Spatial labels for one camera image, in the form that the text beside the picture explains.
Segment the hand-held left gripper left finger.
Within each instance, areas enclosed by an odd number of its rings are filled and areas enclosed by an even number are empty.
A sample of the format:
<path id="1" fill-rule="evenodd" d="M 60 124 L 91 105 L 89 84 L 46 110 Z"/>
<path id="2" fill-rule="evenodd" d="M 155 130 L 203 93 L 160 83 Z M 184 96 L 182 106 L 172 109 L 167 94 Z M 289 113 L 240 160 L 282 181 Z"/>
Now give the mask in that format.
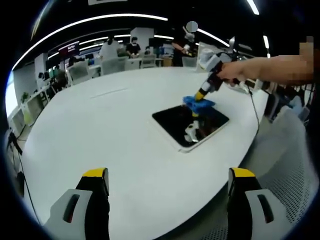
<path id="1" fill-rule="evenodd" d="M 91 169 L 51 206 L 44 227 L 54 240 L 108 240 L 109 212 L 108 169 Z"/>

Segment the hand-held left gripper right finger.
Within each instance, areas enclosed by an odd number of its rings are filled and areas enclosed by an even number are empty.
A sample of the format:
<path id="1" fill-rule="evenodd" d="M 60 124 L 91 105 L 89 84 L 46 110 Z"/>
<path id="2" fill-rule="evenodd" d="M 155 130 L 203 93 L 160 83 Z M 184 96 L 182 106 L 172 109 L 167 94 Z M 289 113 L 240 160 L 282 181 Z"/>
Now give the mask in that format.
<path id="1" fill-rule="evenodd" d="M 228 240 L 284 240 L 290 232 L 286 207 L 250 170 L 229 169 L 227 195 Z"/>

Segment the person's right hand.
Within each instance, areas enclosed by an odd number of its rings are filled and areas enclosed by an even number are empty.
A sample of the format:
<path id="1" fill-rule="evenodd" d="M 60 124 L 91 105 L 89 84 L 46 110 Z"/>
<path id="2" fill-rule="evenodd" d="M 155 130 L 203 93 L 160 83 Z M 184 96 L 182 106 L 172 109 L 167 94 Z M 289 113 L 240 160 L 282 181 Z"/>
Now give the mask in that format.
<path id="1" fill-rule="evenodd" d="M 246 79 L 252 78 L 250 71 L 247 69 L 246 61 L 224 63 L 217 76 L 229 85 L 235 85 L 235 79 L 244 82 Z"/>

